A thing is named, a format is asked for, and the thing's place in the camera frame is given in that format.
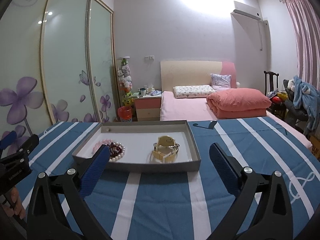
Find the left human hand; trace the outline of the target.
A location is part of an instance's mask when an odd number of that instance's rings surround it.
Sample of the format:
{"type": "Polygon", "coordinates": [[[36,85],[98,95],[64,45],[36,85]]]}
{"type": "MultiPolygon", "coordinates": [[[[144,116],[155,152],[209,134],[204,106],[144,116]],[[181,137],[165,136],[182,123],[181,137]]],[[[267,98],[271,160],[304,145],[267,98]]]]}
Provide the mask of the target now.
{"type": "Polygon", "coordinates": [[[26,214],[25,208],[22,205],[19,191],[15,186],[8,192],[7,197],[11,199],[12,207],[9,206],[10,203],[5,195],[1,195],[1,207],[3,207],[7,216],[12,217],[13,215],[17,215],[20,219],[24,219],[26,214]]]}

